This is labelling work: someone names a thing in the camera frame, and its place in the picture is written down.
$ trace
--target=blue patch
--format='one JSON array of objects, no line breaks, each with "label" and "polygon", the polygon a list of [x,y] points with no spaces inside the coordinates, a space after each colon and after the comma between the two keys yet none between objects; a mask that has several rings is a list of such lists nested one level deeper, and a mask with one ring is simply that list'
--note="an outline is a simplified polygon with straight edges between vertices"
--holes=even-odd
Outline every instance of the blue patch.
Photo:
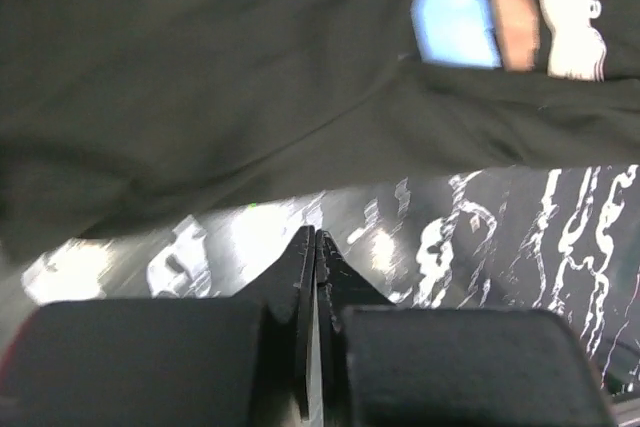
[{"label": "blue patch", "polygon": [[500,67],[488,0],[414,0],[414,31],[425,61]]}]

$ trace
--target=black cloth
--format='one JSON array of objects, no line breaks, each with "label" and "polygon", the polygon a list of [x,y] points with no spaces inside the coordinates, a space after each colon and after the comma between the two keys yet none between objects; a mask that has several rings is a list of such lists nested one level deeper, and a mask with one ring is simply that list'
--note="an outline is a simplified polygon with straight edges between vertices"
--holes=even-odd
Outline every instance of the black cloth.
[{"label": "black cloth", "polygon": [[423,64],[412,0],[0,0],[3,248],[408,174],[636,162],[640,14],[608,1],[619,67],[588,83]]}]

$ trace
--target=dark fabric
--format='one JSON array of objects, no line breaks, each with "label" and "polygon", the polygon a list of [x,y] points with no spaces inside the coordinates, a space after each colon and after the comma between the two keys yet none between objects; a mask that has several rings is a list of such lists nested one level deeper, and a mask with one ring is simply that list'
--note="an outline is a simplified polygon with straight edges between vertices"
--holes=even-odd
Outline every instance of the dark fabric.
[{"label": "dark fabric", "polygon": [[424,65],[402,55],[411,1],[1,0],[4,249],[408,174],[638,160],[637,80]]}]

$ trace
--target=glossy surface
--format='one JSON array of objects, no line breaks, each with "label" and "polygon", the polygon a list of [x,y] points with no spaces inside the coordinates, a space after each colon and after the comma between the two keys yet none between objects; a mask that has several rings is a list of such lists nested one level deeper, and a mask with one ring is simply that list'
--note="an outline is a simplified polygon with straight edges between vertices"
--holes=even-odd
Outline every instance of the glossy surface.
[{"label": "glossy surface", "polygon": [[191,217],[134,238],[72,241],[30,266],[3,266],[2,346],[37,304],[233,294],[306,223],[329,230],[394,302],[553,310],[601,368],[631,383],[640,373],[636,176],[637,166],[605,166],[399,179]]}]

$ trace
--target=marbled surface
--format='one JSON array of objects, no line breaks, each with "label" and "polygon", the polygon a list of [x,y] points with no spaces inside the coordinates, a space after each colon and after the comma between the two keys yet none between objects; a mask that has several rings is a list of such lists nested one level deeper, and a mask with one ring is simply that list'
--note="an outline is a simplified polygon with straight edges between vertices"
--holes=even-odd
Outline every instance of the marbled surface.
[{"label": "marbled surface", "polygon": [[72,241],[31,266],[1,269],[0,348],[38,303],[233,294],[306,223],[329,230],[394,302],[553,310],[601,369],[632,383],[640,375],[636,175],[637,166],[603,166],[398,179],[190,217],[138,237]]}]

